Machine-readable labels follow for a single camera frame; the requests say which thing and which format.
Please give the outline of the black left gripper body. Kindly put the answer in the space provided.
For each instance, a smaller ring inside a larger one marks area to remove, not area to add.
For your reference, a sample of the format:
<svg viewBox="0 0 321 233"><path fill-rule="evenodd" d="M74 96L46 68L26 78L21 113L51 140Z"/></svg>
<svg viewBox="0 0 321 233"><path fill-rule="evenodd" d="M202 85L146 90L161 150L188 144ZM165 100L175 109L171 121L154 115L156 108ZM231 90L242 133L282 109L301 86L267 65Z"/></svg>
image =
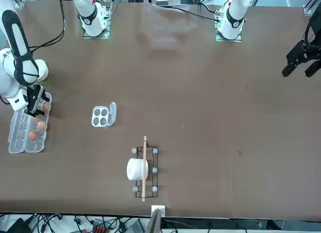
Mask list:
<svg viewBox="0 0 321 233"><path fill-rule="evenodd" d="M312 29L314 34L314 39L310 43L307 41L307 45L309 47L320 47L320 10L315 10L313 15L309 19L309 23L307 26L307 31Z"/></svg>

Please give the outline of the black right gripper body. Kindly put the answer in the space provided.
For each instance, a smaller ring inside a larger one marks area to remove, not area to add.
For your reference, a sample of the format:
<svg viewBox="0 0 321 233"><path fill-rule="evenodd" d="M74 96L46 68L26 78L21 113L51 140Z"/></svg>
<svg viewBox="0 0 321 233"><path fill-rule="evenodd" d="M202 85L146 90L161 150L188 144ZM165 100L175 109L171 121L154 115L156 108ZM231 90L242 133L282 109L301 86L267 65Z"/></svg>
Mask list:
<svg viewBox="0 0 321 233"><path fill-rule="evenodd" d="M27 87L27 100L28 105L26 110L37 110L40 99L44 94L44 87L41 85L33 85Z"/></svg>

